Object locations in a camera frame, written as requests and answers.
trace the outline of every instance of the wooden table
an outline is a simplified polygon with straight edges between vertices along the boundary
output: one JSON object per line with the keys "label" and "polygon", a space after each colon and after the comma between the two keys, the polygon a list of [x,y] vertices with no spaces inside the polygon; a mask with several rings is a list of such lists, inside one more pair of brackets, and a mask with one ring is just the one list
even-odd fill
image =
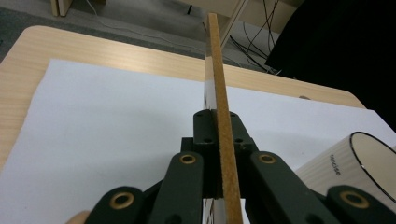
{"label": "wooden table", "polygon": [[[204,81],[205,61],[44,26],[26,29],[0,64],[0,169],[50,59]],[[226,84],[364,108],[350,92],[224,65]]]}

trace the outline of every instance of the gray floor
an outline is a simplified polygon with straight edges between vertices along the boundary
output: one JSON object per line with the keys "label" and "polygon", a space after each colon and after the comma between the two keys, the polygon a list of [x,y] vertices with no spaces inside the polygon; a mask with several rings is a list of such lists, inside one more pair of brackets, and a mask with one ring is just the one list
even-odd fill
{"label": "gray floor", "polygon": [[[205,20],[206,11],[192,7],[177,0],[107,0],[105,5],[87,0],[74,0],[65,17],[54,17],[50,9],[50,0],[1,0],[0,7],[26,12],[38,17],[65,21],[71,24],[92,29],[124,35],[144,41],[170,46],[172,48],[203,53],[205,50]],[[245,24],[250,39],[255,35],[254,45],[268,54],[267,30],[261,27]],[[244,46],[249,46],[244,32],[244,24],[239,21],[233,28],[232,37]],[[276,42],[278,34],[273,33]],[[267,68],[263,57],[250,53],[254,60]],[[230,60],[240,66],[263,71],[242,53],[231,40],[223,50],[224,60]]]}

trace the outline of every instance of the white paper sheet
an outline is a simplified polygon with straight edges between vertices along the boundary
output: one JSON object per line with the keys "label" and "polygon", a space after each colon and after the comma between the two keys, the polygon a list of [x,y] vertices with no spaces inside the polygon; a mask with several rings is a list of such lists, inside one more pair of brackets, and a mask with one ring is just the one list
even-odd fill
{"label": "white paper sheet", "polygon": [[[237,88],[228,96],[259,149],[294,170],[355,131],[396,145],[372,110]],[[0,223],[65,223],[111,189],[157,183],[203,99],[202,82],[52,60],[0,176]]]}

